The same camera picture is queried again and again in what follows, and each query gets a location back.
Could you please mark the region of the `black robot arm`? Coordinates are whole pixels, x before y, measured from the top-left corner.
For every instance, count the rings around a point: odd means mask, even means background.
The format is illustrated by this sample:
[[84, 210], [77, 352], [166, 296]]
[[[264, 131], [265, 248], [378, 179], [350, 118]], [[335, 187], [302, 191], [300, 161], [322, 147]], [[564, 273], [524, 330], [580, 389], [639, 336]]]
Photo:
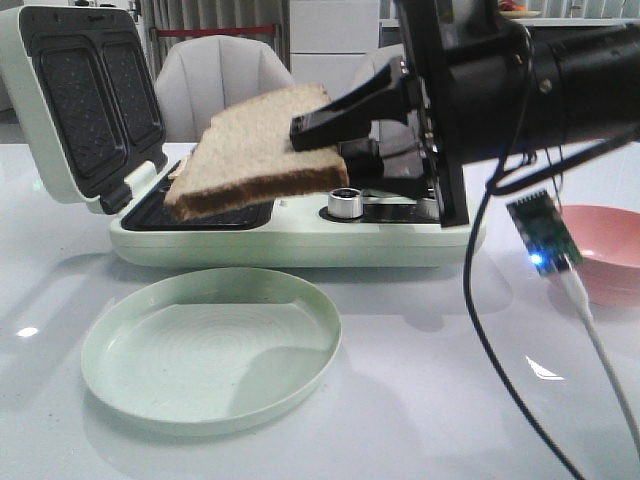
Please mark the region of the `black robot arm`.
[[394, 174], [359, 164], [359, 188], [423, 197], [445, 227], [464, 225], [465, 164], [588, 140], [610, 151], [639, 136], [639, 27], [547, 37], [493, 1], [400, 1], [404, 53], [323, 108], [292, 120], [298, 151], [365, 137], [375, 120], [418, 119], [423, 161]]

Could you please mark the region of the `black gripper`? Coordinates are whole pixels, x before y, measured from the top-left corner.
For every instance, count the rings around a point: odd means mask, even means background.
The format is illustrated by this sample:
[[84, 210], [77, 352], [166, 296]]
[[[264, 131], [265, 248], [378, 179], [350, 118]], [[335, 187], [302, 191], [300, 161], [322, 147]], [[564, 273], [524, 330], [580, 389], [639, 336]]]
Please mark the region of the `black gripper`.
[[[507, 154], [518, 138], [533, 75], [530, 36], [494, 1], [396, 6], [406, 60], [423, 88], [421, 138], [440, 223], [464, 225], [463, 165]], [[406, 125], [414, 108], [415, 78], [396, 56], [356, 89], [293, 118], [289, 138], [296, 152], [340, 143], [352, 188], [429, 198], [432, 179], [416, 142], [392, 146], [364, 138], [375, 121]]]

